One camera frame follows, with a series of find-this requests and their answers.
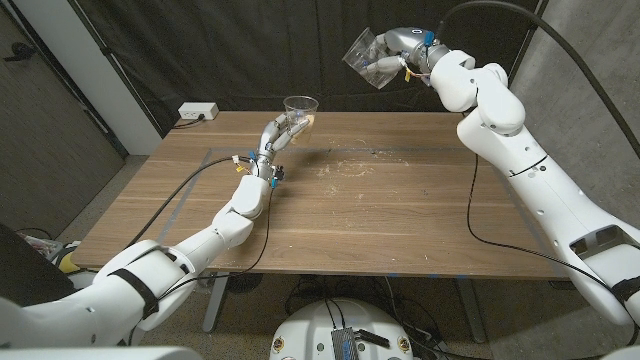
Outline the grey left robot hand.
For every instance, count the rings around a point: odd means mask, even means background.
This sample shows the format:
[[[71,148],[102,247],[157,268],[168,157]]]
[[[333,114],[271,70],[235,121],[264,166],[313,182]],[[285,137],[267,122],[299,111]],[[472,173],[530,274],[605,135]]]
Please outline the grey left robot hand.
[[[304,115],[297,123],[292,124],[288,113],[281,113],[270,121],[260,137],[256,160],[251,166],[252,174],[268,181],[273,174],[271,167],[277,152],[302,138],[303,134],[310,133],[313,122],[313,115]]]

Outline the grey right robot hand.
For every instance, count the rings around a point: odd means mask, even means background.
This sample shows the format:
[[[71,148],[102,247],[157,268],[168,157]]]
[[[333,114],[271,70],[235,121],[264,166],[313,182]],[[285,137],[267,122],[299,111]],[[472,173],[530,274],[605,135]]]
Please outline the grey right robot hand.
[[[416,65],[429,75],[450,49],[432,31],[415,27],[394,28],[376,35],[367,50],[373,59],[359,71],[362,75],[396,74],[402,67]]]

